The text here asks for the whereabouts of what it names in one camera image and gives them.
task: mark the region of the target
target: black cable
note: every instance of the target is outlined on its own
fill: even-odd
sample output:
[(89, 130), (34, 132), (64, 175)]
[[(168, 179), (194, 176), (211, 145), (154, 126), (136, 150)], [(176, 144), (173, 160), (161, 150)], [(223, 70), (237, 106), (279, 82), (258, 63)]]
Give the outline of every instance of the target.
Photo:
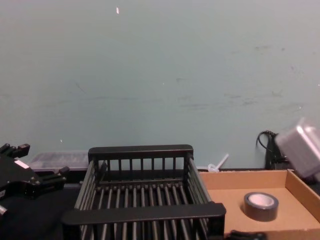
[(269, 136), (274, 138), (277, 134), (274, 133), (273, 131), (270, 131), (270, 130), (265, 130), (265, 131), (262, 131), (259, 133), (258, 137), (256, 138), (256, 141), (255, 141), (255, 145), (258, 145), (258, 142), (260, 143), (260, 145), (266, 149), (267, 151), (269, 151), (270, 153), (274, 153), (274, 151), (270, 150), (269, 148), (267, 148), (260, 140), (260, 137), (261, 135), (266, 135), (268, 138)]
[[(258, 145), (258, 143), (264, 148), (266, 149), (268, 152), (270, 152), (274, 157), (276, 157), (276, 152), (267, 148), (262, 142), (261, 142), (261, 139), (260, 137), (262, 135), (265, 135), (268, 137), (268, 140), (270, 139), (270, 137), (273, 139), (275, 138), (278, 134), (277, 133), (274, 133), (273, 131), (270, 131), (270, 130), (265, 130), (265, 131), (262, 131), (258, 134), (258, 137), (256, 138), (256, 142), (255, 142), (255, 145)], [(289, 163), (288, 159), (286, 156), (282, 156), (282, 157), (278, 157), (278, 158), (274, 158), (274, 159), (271, 159), (270, 160), (270, 163), (271, 164), (281, 164), (281, 163)]]

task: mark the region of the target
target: clear plastic container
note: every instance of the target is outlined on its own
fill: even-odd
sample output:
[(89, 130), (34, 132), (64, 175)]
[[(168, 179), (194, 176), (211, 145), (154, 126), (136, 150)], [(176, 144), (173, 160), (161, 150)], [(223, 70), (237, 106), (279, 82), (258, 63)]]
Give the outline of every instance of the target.
[(52, 171), (68, 166), (72, 171), (86, 171), (87, 151), (43, 152), (36, 155), (28, 165), (36, 172)]

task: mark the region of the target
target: power cord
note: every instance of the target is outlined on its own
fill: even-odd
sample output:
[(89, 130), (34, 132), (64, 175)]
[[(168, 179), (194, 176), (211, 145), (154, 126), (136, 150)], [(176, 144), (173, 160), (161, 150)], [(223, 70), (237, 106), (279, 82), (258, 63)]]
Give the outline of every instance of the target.
[[(289, 163), (286, 156), (283, 156), (278, 148), (278, 146), (275, 143), (275, 137), (278, 135), (278, 133), (275, 133), (270, 130), (262, 131), (258, 134), (255, 145), (257, 146), (258, 143), (267, 151), (270, 163), (269, 164), (281, 164), (281, 163)], [(268, 138), (268, 148), (266, 145), (264, 145), (261, 141), (261, 136), (266, 136)]]
[(274, 133), (273, 131), (270, 131), (270, 130), (265, 130), (265, 131), (262, 131), (262, 132), (259, 133), (259, 135), (258, 135), (258, 137), (256, 138), (256, 141), (255, 141), (255, 145), (256, 145), (256, 146), (257, 146), (258, 143), (259, 143), (264, 149), (266, 149), (266, 150), (269, 151), (270, 153), (274, 153), (274, 151), (272, 151), (272, 150), (270, 150), (269, 148), (267, 148), (267, 147), (261, 142), (260, 137), (261, 137), (262, 135), (267, 136), (268, 139), (269, 139), (269, 137), (274, 138), (274, 137), (277, 136), (278, 134), (277, 134), (277, 133)]

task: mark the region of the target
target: duct tape roll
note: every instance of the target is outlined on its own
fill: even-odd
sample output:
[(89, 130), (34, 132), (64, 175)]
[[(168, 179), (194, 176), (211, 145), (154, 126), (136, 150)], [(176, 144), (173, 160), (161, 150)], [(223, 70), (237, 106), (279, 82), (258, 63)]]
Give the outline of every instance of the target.
[(249, 192), (244, 196), (243, 211), (249, 218), (269, 222), (277, 217), (279, 201), (264, 192)]

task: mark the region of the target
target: gray plastic object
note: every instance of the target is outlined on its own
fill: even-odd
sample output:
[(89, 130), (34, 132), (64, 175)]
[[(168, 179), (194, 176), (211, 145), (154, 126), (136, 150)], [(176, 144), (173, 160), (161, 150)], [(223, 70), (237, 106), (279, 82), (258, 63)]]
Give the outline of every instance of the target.
[(73, 171), (86, 171), (88, 168), (87, 151), (44, 152), (36, 155), (28, 162), (34, 171), (53, 171), (68, 166)]
[(320, 130), (302, 118), (287, 132), (280, 133), (275, 142), (303, 178), (320, 172)]

